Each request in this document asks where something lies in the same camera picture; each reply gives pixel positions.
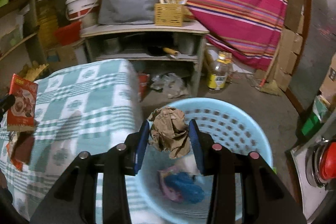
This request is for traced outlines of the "wooden wall shelf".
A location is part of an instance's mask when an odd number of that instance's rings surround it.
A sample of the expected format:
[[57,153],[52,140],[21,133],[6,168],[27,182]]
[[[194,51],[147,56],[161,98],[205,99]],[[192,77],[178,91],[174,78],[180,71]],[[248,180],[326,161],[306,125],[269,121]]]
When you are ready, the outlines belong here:
[[35,0],[13,0],[1,7],[1,60],[22,44],[38,43]]

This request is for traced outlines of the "light blue plastic basket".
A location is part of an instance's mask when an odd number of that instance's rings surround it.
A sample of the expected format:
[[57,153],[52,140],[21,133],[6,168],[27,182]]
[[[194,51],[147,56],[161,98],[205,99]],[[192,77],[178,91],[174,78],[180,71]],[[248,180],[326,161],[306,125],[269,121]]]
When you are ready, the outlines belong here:
[[[256,151],[273,166],[270,143],[261,127],[240,108],[212,98],[189,98],[169,104],[185,114],[185,123],[194,119],[201,132],[211,135],[214,142],[233,153],[248,155]],[[159,152],[147,146],[142,168],[133,179],[146,210],[167,223],[206,223],[210,207],[213,177],[197,176],[205,198],[199,203],[174,202],[163,195],[158,173],[175,164],[168,152]]]

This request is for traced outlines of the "red plastic basin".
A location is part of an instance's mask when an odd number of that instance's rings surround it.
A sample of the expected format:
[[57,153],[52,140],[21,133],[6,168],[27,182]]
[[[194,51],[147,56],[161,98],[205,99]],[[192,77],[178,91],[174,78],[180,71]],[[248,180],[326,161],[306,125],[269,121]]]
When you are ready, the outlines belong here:
[[67,46],[80,40],[81,22],[73,22],[67,26],[60,27],[54,32],[56,40],[62,46]]

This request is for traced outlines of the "maroon scouring pad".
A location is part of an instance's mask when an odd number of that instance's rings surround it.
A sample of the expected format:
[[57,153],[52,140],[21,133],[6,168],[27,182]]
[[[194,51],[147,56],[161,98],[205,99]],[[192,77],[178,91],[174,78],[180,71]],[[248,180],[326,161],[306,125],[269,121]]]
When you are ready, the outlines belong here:
[[35,137],[32,131],[11,133],[7,153],[17,169],[22,169],[24,164],[29,164],[34,142]]

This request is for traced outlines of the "plastic oil bottle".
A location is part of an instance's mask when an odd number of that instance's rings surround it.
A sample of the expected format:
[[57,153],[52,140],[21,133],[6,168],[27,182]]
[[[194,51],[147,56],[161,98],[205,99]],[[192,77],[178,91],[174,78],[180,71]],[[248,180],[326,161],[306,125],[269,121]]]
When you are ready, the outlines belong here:
[[211,64],[207,78],[209,91],[221,92],[232,76],[232,54],[220,51],[217,59]]

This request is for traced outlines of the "green checkered tablecloth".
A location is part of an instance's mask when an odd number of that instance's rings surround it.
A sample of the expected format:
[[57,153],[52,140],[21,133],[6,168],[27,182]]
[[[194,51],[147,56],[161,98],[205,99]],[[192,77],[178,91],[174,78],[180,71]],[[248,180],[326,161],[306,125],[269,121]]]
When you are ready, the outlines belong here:
[[[82,151],[109,151],[143,123],[138,103],[137,75],[124,59],[98,61],[61,69],[38,80],[29,164],[17,169],[7,153],[11,132],[1,122],[1,223],[31,223],[30,219],[54,183]],[[146,210],[126,176],[130,223],[160,223]],[[95,222],[102,221],[103,174],[97,175]]]

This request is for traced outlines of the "yellow utensil basket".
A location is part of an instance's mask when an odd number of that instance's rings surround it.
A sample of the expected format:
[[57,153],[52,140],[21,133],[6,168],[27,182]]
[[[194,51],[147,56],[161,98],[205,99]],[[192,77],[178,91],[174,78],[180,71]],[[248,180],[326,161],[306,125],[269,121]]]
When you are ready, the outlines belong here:
[[154,23],[157,26],[182,27],[188,0],[159,0],[155,4]]

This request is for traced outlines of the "yellow egg tray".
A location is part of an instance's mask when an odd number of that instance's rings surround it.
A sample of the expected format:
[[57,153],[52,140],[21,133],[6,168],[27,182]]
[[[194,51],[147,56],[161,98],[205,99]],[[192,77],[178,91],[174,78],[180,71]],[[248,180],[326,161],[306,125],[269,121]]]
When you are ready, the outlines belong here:
[[49,64],[39,64],[33,61],[32,66],[25,64],[18,73],[19,77],[34,82],[42,77],[42,75],[49,69]]

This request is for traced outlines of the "blue crumpled wrapper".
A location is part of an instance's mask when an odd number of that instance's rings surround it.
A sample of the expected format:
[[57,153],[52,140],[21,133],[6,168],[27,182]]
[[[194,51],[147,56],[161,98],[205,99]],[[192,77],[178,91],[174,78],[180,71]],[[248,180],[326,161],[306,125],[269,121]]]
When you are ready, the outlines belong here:
[[205,192],[201,186],[195,184],[195,181],[186,172],[172,173],[163,179],[165,185],[177,192],[182,201],[196,204],[205,198]]

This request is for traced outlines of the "large yellow oil jug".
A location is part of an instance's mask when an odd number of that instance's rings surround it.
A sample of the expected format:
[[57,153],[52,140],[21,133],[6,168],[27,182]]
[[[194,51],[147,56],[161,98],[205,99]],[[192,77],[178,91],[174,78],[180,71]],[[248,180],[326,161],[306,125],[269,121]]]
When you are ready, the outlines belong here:
[[50,0],[37,0],[38,38],[47,51],[58,45],[54,32],[59,28],[56,9]]

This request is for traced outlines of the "grey cushion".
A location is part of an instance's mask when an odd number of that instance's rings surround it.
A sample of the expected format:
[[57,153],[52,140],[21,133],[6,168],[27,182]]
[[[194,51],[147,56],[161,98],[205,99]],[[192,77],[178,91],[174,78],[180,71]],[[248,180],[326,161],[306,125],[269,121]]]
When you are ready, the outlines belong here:
[[154,23],[159,0],[102,0],[98,15],[101,25],[142,25]]

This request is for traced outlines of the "white plastic bucket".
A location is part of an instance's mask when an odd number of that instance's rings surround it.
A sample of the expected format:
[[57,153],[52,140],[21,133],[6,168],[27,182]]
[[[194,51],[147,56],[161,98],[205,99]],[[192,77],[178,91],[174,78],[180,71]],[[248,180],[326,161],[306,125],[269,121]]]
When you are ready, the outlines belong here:
[[66,18],[82,28],[98,25],[99,0],[65,0]]

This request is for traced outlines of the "wooden handled tool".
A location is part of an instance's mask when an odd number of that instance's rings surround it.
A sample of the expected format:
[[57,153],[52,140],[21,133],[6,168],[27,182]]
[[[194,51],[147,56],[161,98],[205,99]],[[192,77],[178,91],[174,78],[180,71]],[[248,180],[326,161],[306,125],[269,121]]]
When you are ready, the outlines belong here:
[[164,47],[163,51],[167,53],[171,58],[175,58],[175,59],[179,58],[181,55],[179,51],[173,50],[171,48]]

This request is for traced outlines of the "brown paper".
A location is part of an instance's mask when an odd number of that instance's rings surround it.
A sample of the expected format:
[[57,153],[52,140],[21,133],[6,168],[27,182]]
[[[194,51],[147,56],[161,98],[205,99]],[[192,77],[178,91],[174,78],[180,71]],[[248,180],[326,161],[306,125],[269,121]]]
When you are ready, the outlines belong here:
[[149,144],[157,151],[169,152],[170,159],[178,159],[190,152],[189,129],[185,124],[185,114],[174,107],[154,110],[150,121]]

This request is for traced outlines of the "red food box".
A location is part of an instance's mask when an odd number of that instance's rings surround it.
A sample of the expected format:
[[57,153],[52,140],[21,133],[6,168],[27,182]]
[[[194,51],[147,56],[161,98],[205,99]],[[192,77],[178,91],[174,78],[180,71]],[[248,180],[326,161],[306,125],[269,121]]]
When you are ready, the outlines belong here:
[[7,112],[7,131],[34,131],[37,91],[37,83],[13,74],[9,94],[15,96],[15,102]]

